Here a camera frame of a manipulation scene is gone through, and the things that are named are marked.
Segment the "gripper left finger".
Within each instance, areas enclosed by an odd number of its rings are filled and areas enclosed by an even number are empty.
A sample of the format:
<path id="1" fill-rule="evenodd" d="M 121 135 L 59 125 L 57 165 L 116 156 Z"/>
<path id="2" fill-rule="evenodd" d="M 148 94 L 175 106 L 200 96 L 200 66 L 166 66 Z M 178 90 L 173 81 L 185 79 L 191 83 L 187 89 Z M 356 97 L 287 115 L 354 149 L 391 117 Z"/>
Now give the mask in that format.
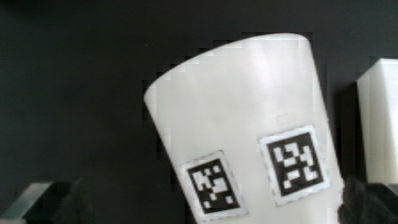
<path id="1" fill-rule="evenodd" d="M 0 214 L 0 224 L 89 224 L 84 180 L 33 183 Z"/>

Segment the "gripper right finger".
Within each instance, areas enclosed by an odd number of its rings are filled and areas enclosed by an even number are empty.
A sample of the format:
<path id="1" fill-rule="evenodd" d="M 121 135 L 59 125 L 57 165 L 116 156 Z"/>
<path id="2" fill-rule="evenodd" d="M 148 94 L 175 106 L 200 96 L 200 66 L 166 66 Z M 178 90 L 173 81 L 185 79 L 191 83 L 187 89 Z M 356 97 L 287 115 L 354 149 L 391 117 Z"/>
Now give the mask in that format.
<path id="1" fill-rule="evenodd" d="M 398 184 L 345 181 L 340 224 L 398 224 Z"/>

